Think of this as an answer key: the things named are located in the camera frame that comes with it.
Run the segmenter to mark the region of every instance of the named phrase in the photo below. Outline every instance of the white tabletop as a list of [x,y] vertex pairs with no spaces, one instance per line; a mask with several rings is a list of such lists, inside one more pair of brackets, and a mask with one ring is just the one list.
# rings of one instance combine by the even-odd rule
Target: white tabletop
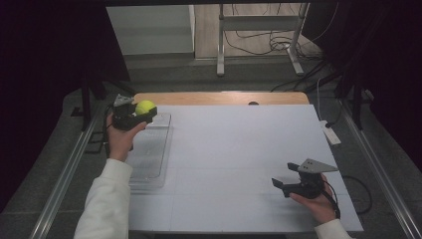
[[[288,162],[311,158],[336,166],[314,106],[158,106],[158,111],[172,118],[166,180],[162,188],[131,195],[130,230],[314,231],[311,214],[271,180],[299,182]],[[340,173],[324,175],[337,194],[344,228],[362,231]]]

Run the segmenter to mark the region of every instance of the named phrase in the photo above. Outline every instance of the human hand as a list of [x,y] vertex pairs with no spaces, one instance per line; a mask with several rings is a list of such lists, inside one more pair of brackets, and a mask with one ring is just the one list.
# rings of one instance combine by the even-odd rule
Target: human hand
[[109,157],[119,161],[126,161],[127,154],[133,145],[133,138],[138,132],[145,129],[146,122],[139,123],[131,130],[120,130],[112,126],[112,114],[106,118],[108,134]]
[[[326,177],[323,174],[321,176],[322,180],[326,181]],[[327,183],[324,183],[324,190],[332,196],[331,189],[329,189]],[[335,219],[335,212],[331,203],[322,194],[314,199],[307,199],[295,193],[291,193],[290,197],[307,207],[311,211],[314,219],[321,224]]]

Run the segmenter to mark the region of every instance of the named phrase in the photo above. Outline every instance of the yellow tennis ball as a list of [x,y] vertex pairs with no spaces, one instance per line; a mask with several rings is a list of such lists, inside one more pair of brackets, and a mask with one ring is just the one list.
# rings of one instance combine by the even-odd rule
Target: yellow tennis ball
[[155,104],[152,101],[141,101],[136,105],[134,112],[139,116],[148,113],[153,108]]

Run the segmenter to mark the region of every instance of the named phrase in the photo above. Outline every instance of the clear plastic tray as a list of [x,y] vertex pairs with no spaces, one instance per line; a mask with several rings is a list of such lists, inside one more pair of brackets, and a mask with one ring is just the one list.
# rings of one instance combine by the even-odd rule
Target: clear plastic tray
[[158,114],[135,137],[126,161],[133,167],[129,181],[132,193],[164,185],[171,136],[171,114]]

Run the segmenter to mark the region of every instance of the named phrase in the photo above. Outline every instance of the cuff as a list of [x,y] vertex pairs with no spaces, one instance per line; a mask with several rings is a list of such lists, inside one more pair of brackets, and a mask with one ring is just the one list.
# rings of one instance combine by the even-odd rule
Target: cuff
[[128,184],[132,171],[133,168],[129,164],[109,158],[106,160],[101,177]]
[[350,239],[339,219],[326,222],[315,228],[317,238],[323,239]]

